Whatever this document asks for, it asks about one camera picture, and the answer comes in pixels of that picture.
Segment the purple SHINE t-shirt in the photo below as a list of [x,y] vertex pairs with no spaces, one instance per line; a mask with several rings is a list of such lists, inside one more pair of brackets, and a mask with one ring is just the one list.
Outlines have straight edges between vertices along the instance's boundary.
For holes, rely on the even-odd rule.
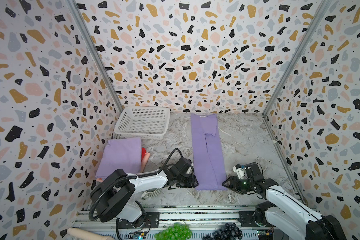
[[217,115],[191,114],[191,133],[198,191],[225,191],[227,179]]

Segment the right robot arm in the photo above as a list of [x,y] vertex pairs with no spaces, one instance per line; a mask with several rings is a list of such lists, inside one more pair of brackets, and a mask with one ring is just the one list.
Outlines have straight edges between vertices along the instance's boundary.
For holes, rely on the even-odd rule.
[[259,227],[279,228],[292,240],[344,240],[340,222],[305,206],[273,179],[265,179],[258,163],[234,167],[235,176],[222,186],[240,195],[255,194],[264,202],[256,205],[253,222]]

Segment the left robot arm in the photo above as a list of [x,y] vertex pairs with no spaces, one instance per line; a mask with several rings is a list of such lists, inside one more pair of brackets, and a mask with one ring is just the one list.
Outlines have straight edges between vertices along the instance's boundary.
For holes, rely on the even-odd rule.
[[136,194],[166,187],[194,189],[198,185],[192,162],[185,158],[142,174],[127,174],[118,169],[91,192],[89,220],[105,223],[119,218],[137,228],[145,222],[147,213],[141,203],[135,200]]

